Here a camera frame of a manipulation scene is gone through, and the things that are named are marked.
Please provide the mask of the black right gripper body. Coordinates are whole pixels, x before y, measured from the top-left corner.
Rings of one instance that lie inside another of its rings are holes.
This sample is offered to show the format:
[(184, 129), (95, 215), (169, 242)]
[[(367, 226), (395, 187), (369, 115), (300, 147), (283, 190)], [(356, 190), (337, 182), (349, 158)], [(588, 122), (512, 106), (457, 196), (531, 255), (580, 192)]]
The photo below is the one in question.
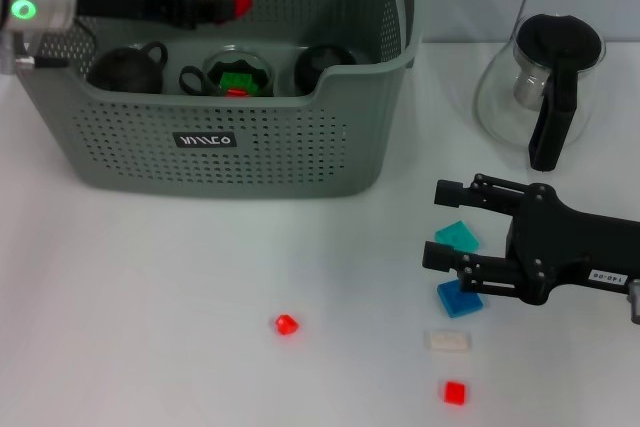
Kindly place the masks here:
[(639, 287), (639, 224), (567, 207), (546, 184), (531, 184), (509, 230), (509, 256), (523, 275), (518, 297), (546, 303), (564, 285), (632, 295)]

